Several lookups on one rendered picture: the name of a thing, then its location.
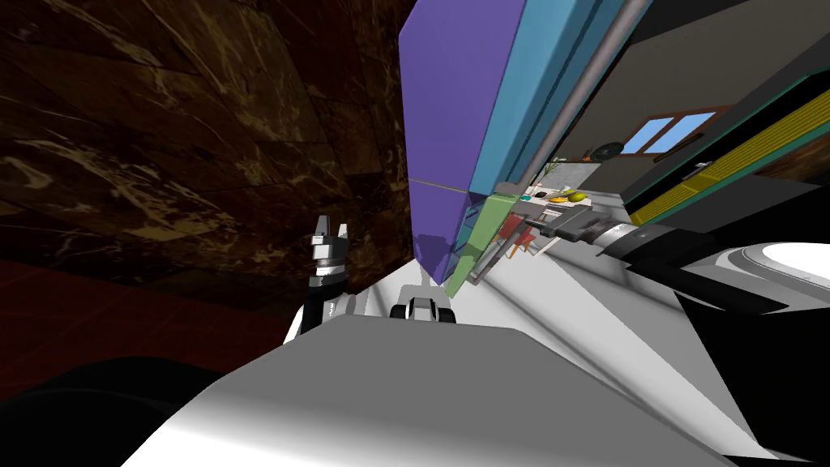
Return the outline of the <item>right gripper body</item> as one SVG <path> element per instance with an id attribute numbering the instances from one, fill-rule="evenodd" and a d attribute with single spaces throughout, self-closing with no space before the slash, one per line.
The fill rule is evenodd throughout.
<path id="1" fill-rule="evenodd" d="M 589 206 L 554 206 L 554 210 L 560 214 L 550 222 L 551 238 L 593 244 L 613 227 L 610 214 L 593 211 Z"/>

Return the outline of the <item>purple door leaf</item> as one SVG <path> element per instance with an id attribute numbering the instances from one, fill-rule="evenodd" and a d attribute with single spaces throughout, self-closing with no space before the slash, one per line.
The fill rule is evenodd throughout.
<path id="1" fill-rule="evenodd" d="M 447 278 L 526 0 L 417 0 L 399 59 L 414 255 Z"/>

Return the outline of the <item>red chair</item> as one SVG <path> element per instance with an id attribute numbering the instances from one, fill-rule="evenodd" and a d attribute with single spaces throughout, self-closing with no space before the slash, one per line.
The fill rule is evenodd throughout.
<path id="1" fill-rule="evenodd" d="M 501 226 L 493 242 L 501 242 L 508 245 L 506 257 L 511 259 L 519 250 L 527 252 L 530 242 L 536 238 L 533 228 L 524 223 L 524 218 L 516 214 L 510 214 Z"/>

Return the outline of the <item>white table with things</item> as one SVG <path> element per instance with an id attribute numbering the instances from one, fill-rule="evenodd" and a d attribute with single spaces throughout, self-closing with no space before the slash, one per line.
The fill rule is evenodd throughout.
<path id="1" fill-rule="evenodd" d="M 519 219 L 525 216 L 527 221 L 545 224 L 561 214 L 554 206 L 571 208 L 578 205 L 590 207 L 592 201 L 585 193 L 568 190 L 567 187 L 565 191 L 560 192 L 541 185 L 531 185 L 513 204 L 510 215 Z"/>

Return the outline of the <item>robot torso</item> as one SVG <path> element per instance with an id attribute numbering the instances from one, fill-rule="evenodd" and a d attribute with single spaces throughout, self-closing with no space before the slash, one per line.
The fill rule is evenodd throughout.
<path id="1" fill-rule="evenodd" d="M 345 315 L 220 378 L 123 467 L 738 467 L 749 427 L 676 297 L 592 255 L 501 262 L 457 323 Z"/>

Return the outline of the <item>blue cabinet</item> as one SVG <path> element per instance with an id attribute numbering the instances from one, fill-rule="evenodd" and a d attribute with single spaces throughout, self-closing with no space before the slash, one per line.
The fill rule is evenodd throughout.
<path id="1" fill-rule="evenodd" d="M 473 179 L 479 208 L 500 182 L 519 185 L 625 0 L 527 0 Z"/>

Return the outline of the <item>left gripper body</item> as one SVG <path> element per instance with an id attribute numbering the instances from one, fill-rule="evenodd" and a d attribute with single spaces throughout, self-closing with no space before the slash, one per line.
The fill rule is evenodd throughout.
<path id="1" fill-rule="evenodd" d="M 349 240 L 340 236 L 315 235 L 311 246 L 312 258 L 318 265 L 343 263 L 348 254 Z"/>

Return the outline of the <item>brown framed window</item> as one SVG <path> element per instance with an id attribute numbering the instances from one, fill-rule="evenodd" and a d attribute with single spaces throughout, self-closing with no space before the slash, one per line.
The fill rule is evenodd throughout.
<path id="1" fill-rule="evenodd" d="M 620 156 L 654 158 L 703 133 L 733 105 L 721 105 L 648 116 L 625 139 Z"/>

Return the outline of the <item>black and yellow cabinet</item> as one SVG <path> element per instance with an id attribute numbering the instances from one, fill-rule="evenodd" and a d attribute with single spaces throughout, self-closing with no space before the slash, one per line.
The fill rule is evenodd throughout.
<path id="1" fill-rule="evenodd" d="M 633 225 L 662 221 L 830 131 L 830 66 L 795 81 L 625 204 Z"/>

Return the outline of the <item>green panel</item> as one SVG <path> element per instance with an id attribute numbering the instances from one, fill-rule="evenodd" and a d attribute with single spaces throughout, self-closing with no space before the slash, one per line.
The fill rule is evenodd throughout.
<path id="1" fill-rule="evenodd" d="M 461 250 L 460 260 L 445 288 L 449 298 L 455 297 L 519 199 L 520 195 L 496 193 L 485 200 L 477 223 Z"/>

